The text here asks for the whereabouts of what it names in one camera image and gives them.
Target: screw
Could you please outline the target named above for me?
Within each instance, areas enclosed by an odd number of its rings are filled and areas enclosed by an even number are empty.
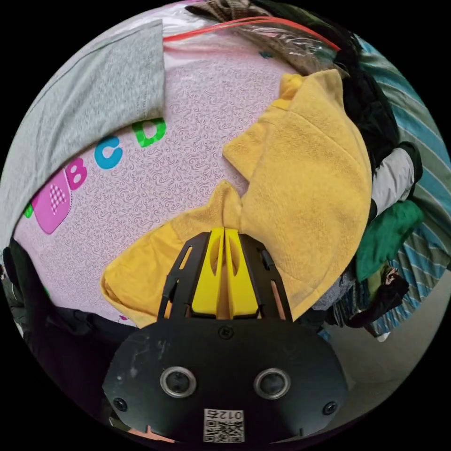
[[[113,400],[113,405],[121,412],[127,411],[127,403],[122,398],[115,398]]]
[[[337,410],[337,407],[338,404],[335,401],[331,401],[323,407],[323,413],[325,415],[332,415]]]
[[[218,330],[218,334],[223,340],[229,340],[233,337],[233,329],[229,326],[221,326]]]

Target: gray fabric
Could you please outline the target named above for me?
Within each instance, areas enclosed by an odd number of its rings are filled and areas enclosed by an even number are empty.
[[[13,139],[0,179],[0,249],[49,177],[113,131],[163,115],[161,20],[105,38],[39,93]]]
[[[371,198],[377,216],[397,201],[405,201],[415,180],[413,162],[402,148],[383,159],[373,178]]]
[[[327,310],[335,302],[339,301],[354,285],[356,275],[351,265],[335,281],[335,283],[321,296],[315,304],[313,310]]]

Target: white cloth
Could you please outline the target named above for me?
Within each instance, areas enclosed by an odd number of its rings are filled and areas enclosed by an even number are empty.
[[[383,159],[373,178],[371,198],[377,216],[397,201],[404,201],[415,180],[413,162],[402,148],[396,148]]]

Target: black fabric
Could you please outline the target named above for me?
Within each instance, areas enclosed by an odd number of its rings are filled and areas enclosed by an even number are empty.
[[[423,176],[423,162],[421,160],[421,154],[417,146],[409,141],[400,142],[398,144],[398,147],[404,149],[407,152],[413,163],[413,172],[415,175],[413,180],[413,186],[410,188],[409,195],[407,196],[408,199],[412,199],[413,192],[415,191],[415,186],[417,182],[420,180],[420,178]]]
[[[378,288],[371,307],[347,320],[346,325],[352,328],[370,325],[389,310],[401,305],[408,289],[409,284],[402,277],[399,275],[393,276],[389,285],[381,285]]]
[[[2,280],[1,284],[3,286],[3,291],[5,292],[9,310],[13,315],[14,321],[25,332],[27,330],[27,317],[22,296],[17,289],[13,288],[13,284],[8,278]]]
[[[3,263],[5,265],[6,273],[8,275],[8,279],[11,281],[13,285],[19,287],[19,282],[17,280],[16,269],[14,267],[13,258],[11,256],[11,249],[4,248],[2,252]]]
[[[370,214],[368,216],[368,222],[367,222],[367,226],[368,224],[375,219],[377,216],[377,205],[376,202],[374,201],[374,199],[371,199],[371,203],[370,203]]]
[[[361,46],[353,33],[341,25],[334,23],[325,17],[321,17],[316,13],[311,13],[293,5],[271,0],[253,0],[252,3],[265,9],[274,17],[291,20],[292,22],[310,28],[341,49],[352,51],[355,54],[358,54],[361,49]]]
[[[374,78],[360,68],[355,53],[341,50],[334,63],[349,74],[343,79],[344,109],[362,135],[374,174],[382,160],[398,145],[395,116]]]
[[[326,310],[313,310],[308,309],[303,315],[301,315],[296,322],[301,326],[312,329],[314,332],[318,332],[326,320]]]
[[[111,333],[102,334],[87,331],[84,320],[78,326],[65,324],[28,254],[14,239],[9,248],[27,315],[28,331],[23,338],[57,386],[85,412],[104,422],[103,380],[120,342],[136,329],[115,324]],[[112,331],[119,327],[122,335],[115,335]]]

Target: patterned bedsheet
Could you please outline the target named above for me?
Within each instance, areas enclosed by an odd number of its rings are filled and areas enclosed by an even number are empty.
[[[181,22],[163,19],[168,30]],[[246,190],[245,180],[222,158],[222,146],[255,122],[277,97],[282,73],[292,68],[226,31],[215,43],[211,35],[206,39],[208,46],[197,40],[192,51],[165,48],[164,118],[133,124],[86,149],[46,184],[40,202],[31,202],[20,219],[15,239],[30,254],[54,304],[132,324],[100,293],[104,267],[148,230],[203,205],[219,180]],[[389,98],[401,139],[417,144],[424,165],[415,199],[426,219],[392,262],[409,292],[402,306],[372,324],[381,335],[418,308],[450,264],[451,163],[414,89],[361,43],[364,68]]]
[[[414,199],[425,220],[409,237],[392,266],[409,282],[401,306],[372,323],[376,335],[391,331],[415,312],[443,276],[451,261],[451,162],[449,153],[421,98],[399,70],[373,46],[360,39],[362,66],[379,83],[393,108],[401,140],[415,143],[423,177]]]

